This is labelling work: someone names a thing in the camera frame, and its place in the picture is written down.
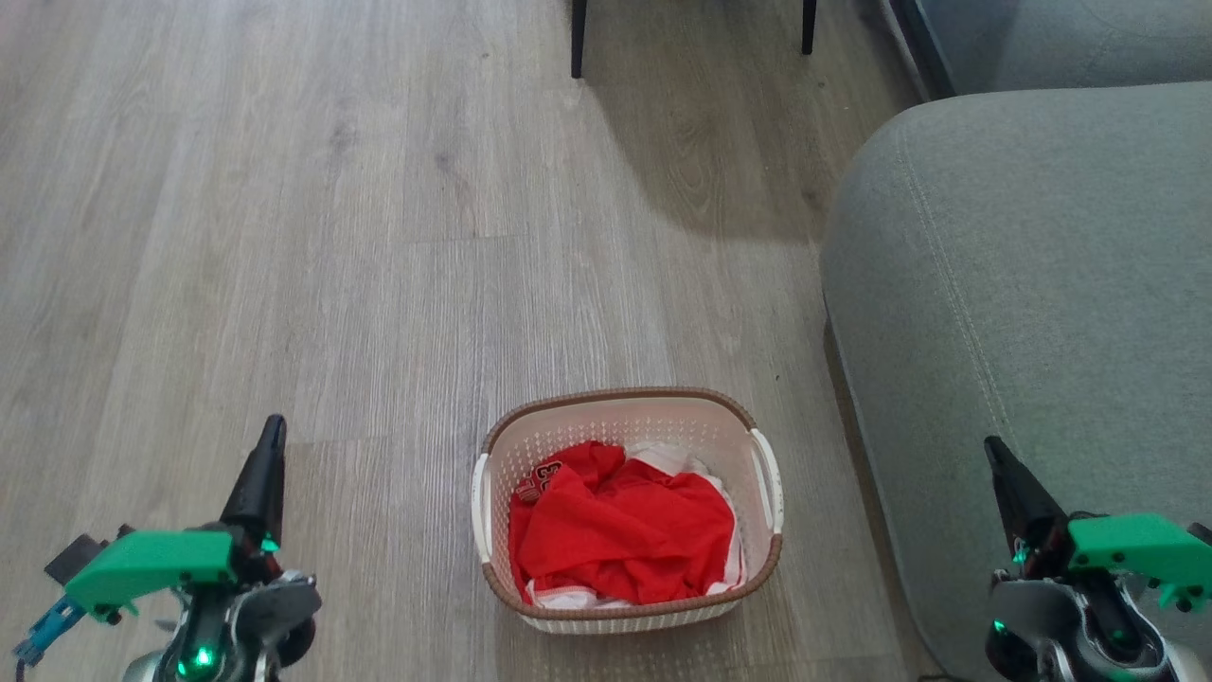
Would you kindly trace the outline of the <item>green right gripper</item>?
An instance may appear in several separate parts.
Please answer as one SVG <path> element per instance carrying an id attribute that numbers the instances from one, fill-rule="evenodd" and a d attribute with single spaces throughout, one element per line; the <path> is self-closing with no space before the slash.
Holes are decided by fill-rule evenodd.
<path id="1" fill-rule="evenodd" d="M 1023 577 L 1134 574 L 1159 591 L 1161 608 L 1204 611 L 1212 598 L 1212 531 L 1151 512 L 1069 517 L 1004 440 L 988 436 L 983 446 L 1006 544 Z"/>

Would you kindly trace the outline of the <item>grey sofa section dark base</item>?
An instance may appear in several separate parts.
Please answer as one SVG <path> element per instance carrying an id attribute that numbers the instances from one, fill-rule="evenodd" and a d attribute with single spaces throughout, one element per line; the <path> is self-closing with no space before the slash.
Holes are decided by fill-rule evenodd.
<path id="1" fill-rule="evenodd" d="M 880 0 L 927 99 L 1212 81 L 1212 0 Z"/>

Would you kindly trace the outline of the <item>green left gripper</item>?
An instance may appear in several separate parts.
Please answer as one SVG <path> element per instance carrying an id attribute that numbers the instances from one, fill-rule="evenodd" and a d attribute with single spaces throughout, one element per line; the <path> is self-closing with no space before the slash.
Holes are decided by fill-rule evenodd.
<path id="1" fill-rule="evenodd" d="M 276 555 L 282 544 L 284 415 L 268 415 L 225 499 L 221 523 L 240 529 L 131 531 L 101 548 L 65 581 L 64 594 L 101 621 L 135 600 L 170 588 L 267 585 L 285 574 Z"/>

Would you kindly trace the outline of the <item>grey fabric sofa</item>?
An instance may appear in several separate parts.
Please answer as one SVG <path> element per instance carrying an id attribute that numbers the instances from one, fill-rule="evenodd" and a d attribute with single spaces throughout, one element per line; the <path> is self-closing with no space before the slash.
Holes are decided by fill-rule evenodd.
<path id="1" fill-rule="evenodd" d="M 1004 682 L 988 436 L 1067 511 L 1212 529 L 1212 81 L 910 108 L 846 172 L 822 275 L 901 588 L 948 674 Z"/>

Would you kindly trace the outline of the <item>white laundry basket brown rim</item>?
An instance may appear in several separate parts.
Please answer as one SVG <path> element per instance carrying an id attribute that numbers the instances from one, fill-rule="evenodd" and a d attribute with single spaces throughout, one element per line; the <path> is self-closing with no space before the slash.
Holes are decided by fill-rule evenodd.
<path id="1" fill-rule="evenodd" d="M 508 548 L 511 487 L 545 455 L 585 440 L 685 446 L 721 478 L 739 518 L 741 586 L 650 607 L 559 611 L 524 604 Z M 705 388 L 616 388 L 521 405 L 490 429 L 471 470 L 471 534 L 490 591 L 528 626 L 549 635 L 631 635 L 724 617 L 774 574 L 783 522 L 774 449 L 741 403 Z"/>

